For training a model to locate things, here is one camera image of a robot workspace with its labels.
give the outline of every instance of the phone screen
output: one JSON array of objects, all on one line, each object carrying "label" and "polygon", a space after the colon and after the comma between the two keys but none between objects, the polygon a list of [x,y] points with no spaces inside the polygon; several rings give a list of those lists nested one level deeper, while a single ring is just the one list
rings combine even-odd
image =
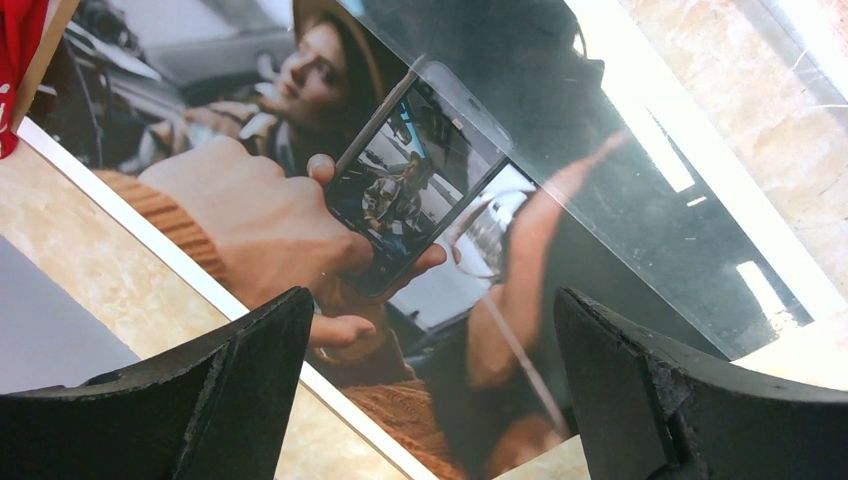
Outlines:
[{"label": "phone screen", "polygon": [[420,78],[382,116],[325,191],[330,212],[374,247],[371,268],[350,279],[370,295],[424,253],[504,159]]}]

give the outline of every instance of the smartphone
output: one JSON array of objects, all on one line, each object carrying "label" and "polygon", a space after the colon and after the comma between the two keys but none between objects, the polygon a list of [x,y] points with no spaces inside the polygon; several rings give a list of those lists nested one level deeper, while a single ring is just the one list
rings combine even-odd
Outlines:
[{"label": "smartphone", "polygon": [[417,64],[342,155],[328,210],[374,248],[347,280],[379,296],[476,198],[511,149],[509,136],[444,65]]}]

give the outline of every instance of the white border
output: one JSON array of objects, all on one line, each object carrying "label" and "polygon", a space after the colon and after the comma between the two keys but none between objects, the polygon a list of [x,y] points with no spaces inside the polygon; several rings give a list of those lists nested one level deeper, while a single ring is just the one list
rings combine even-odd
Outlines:
[{"label": "white border", "polygon": [[825,320],[848,309],[848,303],[624,7],[617,0],[566,3],[580,21],[590,56],[607,64],[605,83],[610,87],[628,85],[631,99],[641,101],[657,118],[813,320]]},{"label": "white border", "polygon": [[830,81],[844,100],[848,100],[848,65],[845,54],[842,53],[843,40],[833,35],[829,25],[822,26],[826,20],[824,17],[834,14],[834,5],[831,4],[826,11],[821,11],[811,9],[806,2],[798,0],[763,2],[763,6],[775,17],[778,25],[785,21],[800,37],[798,46],[803,49],[803,53],[798,61],[806,55],[812,56],[813,63],[821,70],[825,79]]},{"label": "white border", "polygon": [[[18,128],[18,136],[76,184],[94,203],[159,257],[230,321],[248,312],[230,292],[206,273],[168,237],[144,219],[92,171],[74,158],[29,117]],[[409,478],[436,480],[424,465],[397,443],[385,430],[353,404],[308,363],[303,364],[300,384],[312,392],[344,423],[373,446],[386,460]]]}]

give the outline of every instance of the man on phone screen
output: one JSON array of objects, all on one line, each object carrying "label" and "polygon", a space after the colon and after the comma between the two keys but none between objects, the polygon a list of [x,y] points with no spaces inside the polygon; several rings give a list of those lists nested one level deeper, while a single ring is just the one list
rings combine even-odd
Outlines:
[{"label": "man on phone screen", "polygon": [[403,172],[378,178],[365,189],[365,221],[397,255],[409,254],[405,240],[415,232],[421,214],[420,192],[427,188],[432,175],[432,163],[412,152]]}]

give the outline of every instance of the woman in poster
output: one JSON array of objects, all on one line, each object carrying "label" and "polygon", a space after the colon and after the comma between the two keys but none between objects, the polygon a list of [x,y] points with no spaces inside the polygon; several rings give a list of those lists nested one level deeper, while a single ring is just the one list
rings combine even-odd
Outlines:
[{"label": "woman in poster", "polygon": [[292,8],[296,50],[273,88],[149,126],[137,158],[121,169],[139,173],[216,135],[239,140],[290,176],[306,175],[313,155],[338,158],[408,67],[337,2],[295,0]]},{"label": "woman in poster", "polygon": [[[514,222],[508,255],[510,264],[520,267],[511,270],[508,280],[493,287],[489,295],[528,350],[541,335],[545,261],[562,205],[576,194],[592,168],[626,138],[615,135],[593,155],[562,169],[531,198]],[[316,177],[331,178],[327,173],[331,172]],[[410,277],[384,298],[350,295],[352,289],[337,275],[368,265],[371,246],[326,210],[319,180],[286,178],[270,159],[251,156],[237,142],[223,137],[166,159],[138,179],[118,174],[105,178],[247,306],[261,305],[267,295],[273,296],[287,286],[302,285],[312,290],[319,305],[329,301],[334,310],[344,312],[335,318],[316,316],[310,335],[314,348],[355,346],[361,338],[380,333],[360,312],[378,311],[412,276],[445,260],[443,251],[441,258],[438,253],[423,258]],[[251,186],[250,192],[244,185]],[[480,303],[469,319],[476,333],[468,339],[468,351],[474,352],[468,361],[468,374],[472,384],[482,389],[510,381],[518,367],[512,357],[502,354],[499,342],[492,341],[500,333],[490,328],[493,322],[487,315]],[[381,344],[381,350],[396,351],[393,361],[378,351],[354,364],[325,366],[322,373],[330,373],[331,380],[336,380],[334,383],[357,406],[440,478],[467,478],[455,465],[454,453],[435,422],[427,386],[403,370],[393,336],[384,337]],[[380,357],[380,363],[396,364],[398,373],[390,376],[386,371],[391,366],[373,362],[375,356]],[[338,378],[333,378],[338,375],[333,373],[340,370],[348,385],[365,386],[339,385]],[[523,415],[499,438],[491,439],[489,474],[518,466],[563,440],[544,415]]]}]

